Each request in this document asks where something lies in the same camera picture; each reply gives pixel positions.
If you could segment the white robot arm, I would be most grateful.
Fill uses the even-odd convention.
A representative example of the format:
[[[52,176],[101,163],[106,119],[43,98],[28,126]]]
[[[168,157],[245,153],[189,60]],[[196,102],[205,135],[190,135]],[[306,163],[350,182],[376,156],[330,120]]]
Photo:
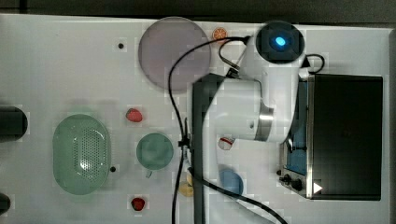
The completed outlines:
[[[282,143],[294,117],[303,34],[285,21],[269,21],[247,40],[235,78],[209,74],[191,93],[191,167],[194,224],[265,224],[249,203],[287,224],[268,206],[219,186],[217,143],[222,136]]]

